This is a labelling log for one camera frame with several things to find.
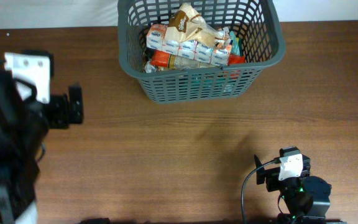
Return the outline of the orange biscuit pack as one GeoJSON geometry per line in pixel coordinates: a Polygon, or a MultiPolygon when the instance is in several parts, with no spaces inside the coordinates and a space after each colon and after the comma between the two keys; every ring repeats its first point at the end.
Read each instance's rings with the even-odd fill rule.
{"type": "Polygon", "coordinates": [[[151,64],[168,68],[168,70],[217,67],[217,65],[213,65],[205,62],[199,62],[197,60],[192,60],[185,57],[172,55],[159,50],[155,50],[155,53],[152,56],[151,64]]]}

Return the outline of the green Nescafe coffee bag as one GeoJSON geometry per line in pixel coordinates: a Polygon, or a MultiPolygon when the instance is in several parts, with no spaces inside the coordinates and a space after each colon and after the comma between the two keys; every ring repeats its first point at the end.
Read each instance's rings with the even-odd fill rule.
{"type": "MultiPolygon", "coordinates": [[[[200,62],[200,68],[222,67],[224,65],[240,64],[245,62],[245,57],[239,46],[239,38],[233,31],[227,33],[229,35],[228,45],[226,48],[216,50],[208,48],[201,42],[198,43],[195,50],[195,60],[200,62]]],[[[224,93],[230,93],[234,88],[234,82],[238,79],[239,74],[230,75],[226,81],[228,72],[218,75],[215,88],[223,88],[224,93]]]]}

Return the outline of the Kleenex tissue multipack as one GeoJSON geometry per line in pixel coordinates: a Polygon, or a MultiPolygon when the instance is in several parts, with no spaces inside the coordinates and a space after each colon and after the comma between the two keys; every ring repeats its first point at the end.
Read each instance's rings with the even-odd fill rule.
{"type": "Polygon", "coordinates": [[[152,25],[146,36],[147,48],[195,60],[195,50],[199,42],[190,40],[178,43],[165,40],[164,37],[166,30],[166,25],[152,25]]]}

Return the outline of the beige brown snack bag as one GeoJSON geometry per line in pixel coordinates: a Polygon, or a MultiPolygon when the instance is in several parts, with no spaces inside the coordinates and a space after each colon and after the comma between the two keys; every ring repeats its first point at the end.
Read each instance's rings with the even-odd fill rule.
{"type": "Polygon", "coordinates": [[[214,49],[231,43],[229,31],[212,28],[189,3],[183,3],[169,19],[164,39],[178,43],[195,40],[214,49]]]}

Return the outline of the beige brown cookie bag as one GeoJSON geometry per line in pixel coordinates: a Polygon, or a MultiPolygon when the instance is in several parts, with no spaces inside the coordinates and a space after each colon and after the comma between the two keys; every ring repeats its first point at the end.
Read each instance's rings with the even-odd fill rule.
{"type": "Polygon", "coordinates": [[[168,68],[152,65],[152,56],[154,55],[155,50],[147,48],[142,54],[142,61],[143,61],[143,68],[145,73],[152,73],[152,72],[163,72],[167,71],[168,68]]]}

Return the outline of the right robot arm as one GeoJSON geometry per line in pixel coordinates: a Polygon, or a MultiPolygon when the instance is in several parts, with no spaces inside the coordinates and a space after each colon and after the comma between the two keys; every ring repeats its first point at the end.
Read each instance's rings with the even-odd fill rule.
{"type": "Polygon", "coordinates": [[[272,169],[254,157],[257,184],[265,184],[268,192],[279,191],[278,200],[288,209],[288,213],[277,215],[275,223],[325,223],[332,185],[310,174],[310,158],[297,147],[281,148],[279,154],[273,159],[279,166],[272,169]]]}

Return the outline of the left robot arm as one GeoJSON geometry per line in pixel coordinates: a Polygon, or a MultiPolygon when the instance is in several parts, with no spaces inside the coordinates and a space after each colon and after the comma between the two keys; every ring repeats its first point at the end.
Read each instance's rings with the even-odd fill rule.
{"type": "Polygon", "coordinates": [[[0,223],[36,223],[35,182],[51,129],[84,120],[82,89],[53,95],[50,52],[7,52],[0,60],[0,223]]]}

